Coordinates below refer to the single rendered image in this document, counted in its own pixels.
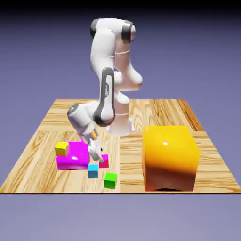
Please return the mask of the small cyan cube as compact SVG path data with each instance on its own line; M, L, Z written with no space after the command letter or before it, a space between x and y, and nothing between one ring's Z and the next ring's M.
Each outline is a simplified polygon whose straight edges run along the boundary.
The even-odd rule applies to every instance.
M98 178L97 164L89 164L87 171L88 171L88 178Z

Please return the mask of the small green cube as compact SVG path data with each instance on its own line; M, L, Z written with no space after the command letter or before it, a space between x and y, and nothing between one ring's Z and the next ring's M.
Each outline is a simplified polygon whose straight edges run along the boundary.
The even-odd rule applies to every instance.
M106 173L104 178L104 187L108 189L115 189L116 184L117 184L117 174Z

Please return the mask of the large orange box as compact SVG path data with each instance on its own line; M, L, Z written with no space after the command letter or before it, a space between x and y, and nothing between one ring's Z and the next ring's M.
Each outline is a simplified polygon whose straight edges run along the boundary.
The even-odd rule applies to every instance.
M199 148L187 126L143 127L146 191L193 191L199 158Z

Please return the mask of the small yellow cube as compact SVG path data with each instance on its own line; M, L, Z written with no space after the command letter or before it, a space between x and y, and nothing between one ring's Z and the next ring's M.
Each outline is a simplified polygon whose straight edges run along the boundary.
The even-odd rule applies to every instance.
M58 142L55 146L56 156L66 157L69 153L69 143L68 142Z

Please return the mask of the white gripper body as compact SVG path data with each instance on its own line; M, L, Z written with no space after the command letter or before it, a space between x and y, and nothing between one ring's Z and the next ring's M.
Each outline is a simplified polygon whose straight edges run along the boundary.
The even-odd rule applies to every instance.
M88 140L88 151L89 151L91 158L94 161L99 161L99 162L104 161L102 158L102 154L101 154L102 147L100 146L98 139L95 139L95 140L89 139Z

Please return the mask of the large magenta box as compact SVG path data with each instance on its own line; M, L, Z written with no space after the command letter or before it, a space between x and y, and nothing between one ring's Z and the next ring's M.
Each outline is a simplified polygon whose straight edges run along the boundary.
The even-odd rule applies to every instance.
M57 156L57 169L86 170L90 161L88 145L81 141L70 141L66 143L68 143L69 146L69 153L66 157Z

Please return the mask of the small pink cube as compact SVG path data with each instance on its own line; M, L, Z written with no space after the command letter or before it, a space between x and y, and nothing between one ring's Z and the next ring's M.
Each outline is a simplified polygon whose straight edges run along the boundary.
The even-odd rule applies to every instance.
M102 161L99 161L100 168L109 168L109 157L108 154L102 155Z

